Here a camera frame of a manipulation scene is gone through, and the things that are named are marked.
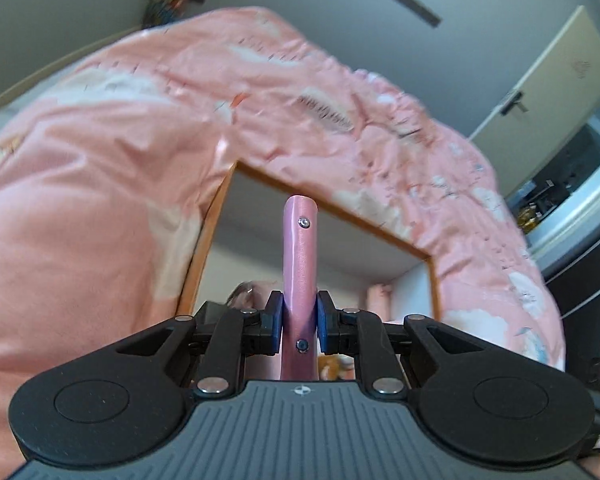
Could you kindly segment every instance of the open box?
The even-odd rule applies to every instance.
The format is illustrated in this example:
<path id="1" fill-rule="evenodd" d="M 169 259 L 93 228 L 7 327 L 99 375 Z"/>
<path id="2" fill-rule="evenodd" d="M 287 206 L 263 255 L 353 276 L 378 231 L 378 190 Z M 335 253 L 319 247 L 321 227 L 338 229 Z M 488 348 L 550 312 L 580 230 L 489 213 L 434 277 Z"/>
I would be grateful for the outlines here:
<path id="1" fill-rule="evenodd" d="M 318 288 L 337 308 L 365 308 L 370 286 L 392 286 L 391 319 L 407 314 L 440 318 L 432 257 L 365 219 L 261 170 L 237 162 L 206 214 L 178 314 L 192 314 L 207 301 L 224 303 L 241 282 L 280 282 L 283 209 L 292 195 L 318 206 Z"/>

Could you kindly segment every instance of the pink comforter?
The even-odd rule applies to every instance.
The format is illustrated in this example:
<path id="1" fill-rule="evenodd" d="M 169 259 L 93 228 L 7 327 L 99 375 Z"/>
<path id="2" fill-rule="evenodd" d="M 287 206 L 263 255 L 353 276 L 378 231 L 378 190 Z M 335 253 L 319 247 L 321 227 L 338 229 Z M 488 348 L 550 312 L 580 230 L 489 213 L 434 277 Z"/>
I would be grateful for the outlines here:
<path id="1" fill-rule="evenodd" d="M 237 158 L 433 254 L 442 321 L 562 366 L 557 309 L 482 155 L 268 10 L 220 10 L 91 56 L 0 135 L 0 478 L 22 460 L 20 384 L 173 314 Z"/>

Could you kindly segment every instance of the pink cylindrical handle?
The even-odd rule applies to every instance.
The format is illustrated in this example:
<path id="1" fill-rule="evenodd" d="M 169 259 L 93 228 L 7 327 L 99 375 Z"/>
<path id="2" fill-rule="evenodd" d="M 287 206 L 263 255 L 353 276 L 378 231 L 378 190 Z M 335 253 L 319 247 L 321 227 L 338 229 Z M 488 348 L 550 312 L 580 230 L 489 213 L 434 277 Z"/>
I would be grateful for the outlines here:
<path id="1" fill-rule="evenodd" d="M 305 196 L 285 204 L 284 298 L 282 329 L 283 381 L 317 381 L 315 294 L 318 206 Z"/>

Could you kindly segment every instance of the white door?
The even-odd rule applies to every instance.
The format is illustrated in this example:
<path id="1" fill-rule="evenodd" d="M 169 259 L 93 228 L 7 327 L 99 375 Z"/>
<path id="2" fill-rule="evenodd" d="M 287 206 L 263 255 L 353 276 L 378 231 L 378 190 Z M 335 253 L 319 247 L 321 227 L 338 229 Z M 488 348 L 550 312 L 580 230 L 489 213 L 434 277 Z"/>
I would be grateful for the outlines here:
<path id="1" fill-rule="evenodd" d="M 470 139 L 491 161 L 500 193 L 532 178 L 600 104 L 600 34 L 579 7 Z"/>

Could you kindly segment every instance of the baseboard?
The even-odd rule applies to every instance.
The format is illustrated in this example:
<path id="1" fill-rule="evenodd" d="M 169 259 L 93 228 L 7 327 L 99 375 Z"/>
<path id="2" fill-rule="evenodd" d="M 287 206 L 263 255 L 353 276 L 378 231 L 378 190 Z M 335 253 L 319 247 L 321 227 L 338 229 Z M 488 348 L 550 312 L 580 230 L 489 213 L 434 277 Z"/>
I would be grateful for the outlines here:
<path id="1" fill-rule="evenodd" d="M 18 81 L 15 85 L 2 92 L 0 94 L 0 108 L 5 107 L 14 99 L 17 99 L 24 94 L 24 92 L 33 88 L 40 81 L 53 75 L 55 72 L 58 72 L 58 70 L 62 70 L 65 66 L 70 65 L 71 63 L 78 61 L 79 59 L 96 52 L 96 50 L 120 40 L 121 38 L 124 38 L 133 32 L 136 32 L 137 30 L 140 30 L 139 25 L 137 27 L 131 27 L 117 34 L 113 34 L 112 36 L 103 38 L 95 43 L 88 44 L 87 46 L 79 48 L 78 50 L 75 50 L 66 56 L 56 59 L 54 62 L 42 67 L 40 70 L 37 70 L 33 74 L 27 76 L 21 81 Z"/>

